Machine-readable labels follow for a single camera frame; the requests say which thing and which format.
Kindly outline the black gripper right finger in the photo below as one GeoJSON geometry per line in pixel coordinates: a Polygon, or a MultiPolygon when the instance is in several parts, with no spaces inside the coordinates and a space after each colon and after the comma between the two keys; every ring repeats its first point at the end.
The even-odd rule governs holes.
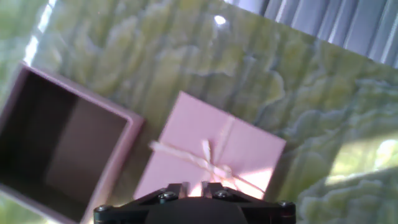
{"type": "Polygon", "coordinates": [[[221,183],[202,182],[201,197],[237,205],[248,223],[296,224],[296,205],[289,201],[266,202],[221,183]]]}

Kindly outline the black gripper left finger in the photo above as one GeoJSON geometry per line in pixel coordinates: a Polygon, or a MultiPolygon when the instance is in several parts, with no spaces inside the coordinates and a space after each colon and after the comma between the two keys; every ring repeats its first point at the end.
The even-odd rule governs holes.
{"type": "Polygon", "coordinates": [[[100,205],[93,210],[94,224],[144,223],[150,208],[188,197],[189,189],[188,182],[169,184],[121,206],[100,205]]]}

